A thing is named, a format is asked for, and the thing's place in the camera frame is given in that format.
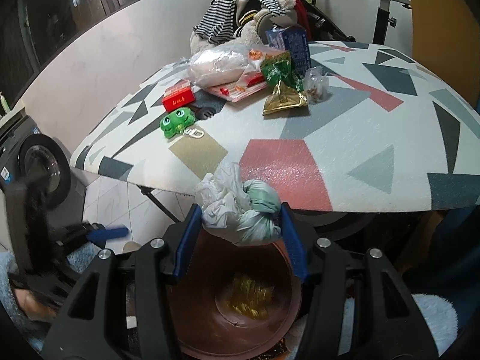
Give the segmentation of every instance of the metal bolt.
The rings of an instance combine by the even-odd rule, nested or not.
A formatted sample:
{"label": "metal bolt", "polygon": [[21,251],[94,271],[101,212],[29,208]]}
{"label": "metal bolt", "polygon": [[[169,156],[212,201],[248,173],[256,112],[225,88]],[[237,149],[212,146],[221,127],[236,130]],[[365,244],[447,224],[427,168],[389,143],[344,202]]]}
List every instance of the metal bolt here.
{"label": "metal bolt", "polygon": [[154,249],[159,249],[165,245],[165,241],[162,238],[155,238],[150,241],[150,246]]}
{"label": "metal bolt", "polygon": [[110,256],[112,255],[112,252],[110,249],[102,249],[100,250],[100,252],[98,253],[98,256],[102,259],[102,260],[106,260],[108,258],[110,258]]}
{"label": "metal bolt", "polygon": [[372,256],[374,259],[379,259],[383,256],[383,254],[380,249],[370,249],[370,256]]}
{"label": "metal bolt", "polygon": [[327,248],[332,245],[332,242],[328,238],[318,238],[317,245],[321,248]]}

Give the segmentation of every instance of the frog keychain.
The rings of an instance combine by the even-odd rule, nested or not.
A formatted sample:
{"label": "frog keychain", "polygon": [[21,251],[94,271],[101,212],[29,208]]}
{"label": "frog keychain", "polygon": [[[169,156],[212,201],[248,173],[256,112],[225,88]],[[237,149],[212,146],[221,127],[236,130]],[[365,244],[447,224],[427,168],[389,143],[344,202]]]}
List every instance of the frog keychain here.
{"label": "frog keychain", "polygon": [[204,132],[196,128],[187,128],[195,123],[193,111],[187,107],[170,112],[160,122],[160,128],[165,134],[165,138],[173,138],[176,134],[184,134],[193,138],[201,138]]}

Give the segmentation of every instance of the plush toy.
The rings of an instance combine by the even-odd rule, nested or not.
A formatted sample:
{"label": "plush toy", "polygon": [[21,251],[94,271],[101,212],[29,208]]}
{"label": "plush toy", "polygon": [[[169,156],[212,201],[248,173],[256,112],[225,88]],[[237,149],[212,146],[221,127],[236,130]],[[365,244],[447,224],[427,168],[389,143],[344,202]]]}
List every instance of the plush toy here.
{"label": "plush toy", "polygon": [[172,138],[176,134],[182,134],[193,123],[195,123],[195,115],[192,110],[181,107],[165,116],[160,122],[160,128],[164,132],[165,138]]}

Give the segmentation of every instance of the red cloth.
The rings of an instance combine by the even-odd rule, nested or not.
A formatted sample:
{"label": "red cloth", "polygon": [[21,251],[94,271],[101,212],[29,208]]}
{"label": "red cloth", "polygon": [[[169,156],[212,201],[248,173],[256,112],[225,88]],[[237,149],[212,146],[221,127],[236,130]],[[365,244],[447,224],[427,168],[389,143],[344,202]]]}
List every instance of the red cloth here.
{"label": "red cloth", "polygon": [[298,16],[298,23],[304,29],[307,30],[307,38],[308,38],[308,41],[311,42],[311,32],[310,32],[310,25],[308,24],[307,11],[305,10],[305,7],[303,6],[300,0],[295,0],[295,1],[297,2],[295,5],[295,10]]}

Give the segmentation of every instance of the washing machine sticker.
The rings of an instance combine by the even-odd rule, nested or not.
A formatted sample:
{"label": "washing machine sticker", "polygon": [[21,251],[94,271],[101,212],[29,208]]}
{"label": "washing machine sticker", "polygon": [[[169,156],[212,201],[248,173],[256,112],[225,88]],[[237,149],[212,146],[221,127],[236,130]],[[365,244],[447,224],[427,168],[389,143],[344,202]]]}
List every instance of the washing machine sticker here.
{"label": "washing machine sticker", "polygon": [[7,184],[11,182],[11,175],[7,168],[3,167],[3,169],[0,172],[0,176],[2,176],[2,178],[5,180]]}

